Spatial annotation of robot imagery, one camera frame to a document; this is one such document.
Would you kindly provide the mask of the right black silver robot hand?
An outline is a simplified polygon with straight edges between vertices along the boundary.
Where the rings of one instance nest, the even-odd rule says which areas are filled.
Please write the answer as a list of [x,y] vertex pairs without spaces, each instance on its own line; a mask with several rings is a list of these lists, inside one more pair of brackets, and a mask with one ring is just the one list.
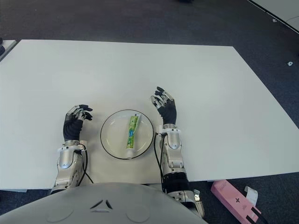
[[176,124],[177,110],[174,98],[163,88],[157,87],[155,94],[150,96],[152,104],[162,117],[163,125]]

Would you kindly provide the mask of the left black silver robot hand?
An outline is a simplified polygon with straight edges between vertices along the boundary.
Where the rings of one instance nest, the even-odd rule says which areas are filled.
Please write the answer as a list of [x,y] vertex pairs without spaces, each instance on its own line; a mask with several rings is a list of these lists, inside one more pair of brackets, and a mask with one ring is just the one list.
[[65,115],[63,137],[65,141],[79,141],[84,120],[92,120],[92,108],[88,105],[75,105]]

